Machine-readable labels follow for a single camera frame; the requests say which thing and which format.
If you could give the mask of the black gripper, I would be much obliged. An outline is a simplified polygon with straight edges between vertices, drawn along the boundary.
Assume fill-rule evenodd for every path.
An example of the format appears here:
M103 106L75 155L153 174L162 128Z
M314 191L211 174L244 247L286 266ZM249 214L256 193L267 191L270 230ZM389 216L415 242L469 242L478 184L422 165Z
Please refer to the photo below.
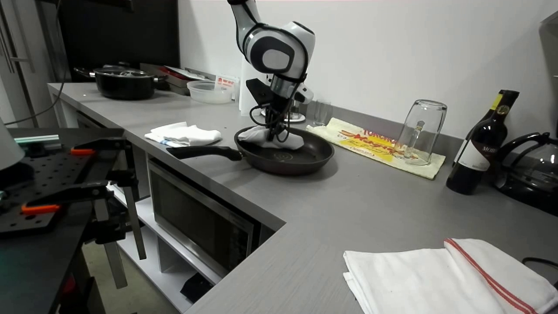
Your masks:
M277 95L260 78L249 78L246 81L256 107L265 111L265 120L246 130L248 142L302 142L303 137L289 130L286 113L289 111L289 97Z

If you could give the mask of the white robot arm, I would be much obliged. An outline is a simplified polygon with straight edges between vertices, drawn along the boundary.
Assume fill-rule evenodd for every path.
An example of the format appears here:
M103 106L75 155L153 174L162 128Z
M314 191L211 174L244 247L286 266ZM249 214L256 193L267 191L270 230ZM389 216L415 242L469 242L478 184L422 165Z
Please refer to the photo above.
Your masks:
M267 106L267 139L277 137L284 128L284 111L300 83L316 45L316 32L298 20L284 27L265 24L256 0L227 0L235 18L235 41L244 59L260 73L269 73L270 104Z

